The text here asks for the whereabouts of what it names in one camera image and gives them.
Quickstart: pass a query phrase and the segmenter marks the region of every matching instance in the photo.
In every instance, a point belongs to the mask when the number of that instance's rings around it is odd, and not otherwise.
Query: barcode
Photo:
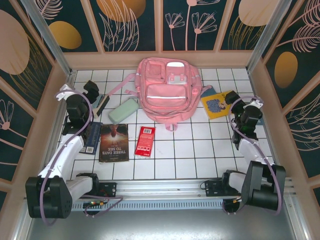
[[[148,129],[148,128],[143,129],[144,134],[151,134],[151,132],[152,132],[151,129]]]
[[[94,152],[94,150],[95,150],[95,148],[94,147],[92,147],[92,146],[87,146],[86,147],[86,153],[90,153],[90,154],[92,154],[93,152]]]

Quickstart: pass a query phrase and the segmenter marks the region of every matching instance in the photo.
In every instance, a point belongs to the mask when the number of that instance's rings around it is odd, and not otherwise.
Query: metal frame
[[[252,55],[247,63],[247,72],[250,74],[255,69],[258,61],[260,60],[262,53],[266,49],[270,40],[274,36],[277,28],[279,27],[282,18],[288,11],[292,0],[280,0],[277,4],[272,16],[270,17],[269,23],[265,26]]]
[[[34,0],[20,0],[23,4],[26,12],[29,14],[30,18],[32,19],[34,25],[41,33],[43,39],[47,43],[48,47],[50,48],[52,54],[55,56],[56,60],[60,64],[62,70],[67,76],[71,74],[71,68],[61,50],[58,43],[55,40],[55,37],[52,35],[46,21],[42,17],[39,9],[36,5]]]

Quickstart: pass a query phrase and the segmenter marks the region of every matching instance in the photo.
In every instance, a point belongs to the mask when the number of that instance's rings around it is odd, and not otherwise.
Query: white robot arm
[[[274,161],[264,156],[256,133],[256,124],[262,117],[259,100],[252,100],[245,104],[234,92],[226,95],[227,104],[232,104],[235,130],[232,142],[235,148],[242,153],[249,164],[246,173],[227,170],[222,175],[222,185],[231,187],[241,194],[241,205],[252,205],[260,208],[280,211],[285,187],[286,170]],[[235,212],[240,207],[238,201],[225,200],[226,211]]]
[[[83,94],[88,99],[86,101],[94,102],[99,95],[97,85],[88,82],[84,88],[88,90],[88,93]],[[74,88],[64,84],[60,90]],[[61,92],[56,98],[58,101],[66,100],[70,122],[66,123],[63,129],[66,140],[60,143],[50,162],[37,177],[29,177],[25,183],[28,210],[32,218],[42,217],[43,209],[46,218],[64,219],[70,214],[73,202],[86,193],[97,191],[99,185],[98,176],[94,173],[81,173],[74,180],[67,182],[70,177],[69,169],[72,168],[74,159],[90,134],[91,125],[84,128],[84,125],[89,123],[90,108],[82,96],[73,92]],[[41,188],[45,181],[43,204],[40,204]]]

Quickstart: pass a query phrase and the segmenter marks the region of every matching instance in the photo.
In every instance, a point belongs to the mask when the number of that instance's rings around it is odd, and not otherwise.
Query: reflective strip
[[[185,96],[146,96],[150,99],[185,99]]]

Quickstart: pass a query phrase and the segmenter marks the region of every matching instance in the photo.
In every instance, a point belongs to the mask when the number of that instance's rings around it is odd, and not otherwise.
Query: paperback book
[[[129,160],[127,124],[104,124],[101,126],[99,162],[112,163]]]

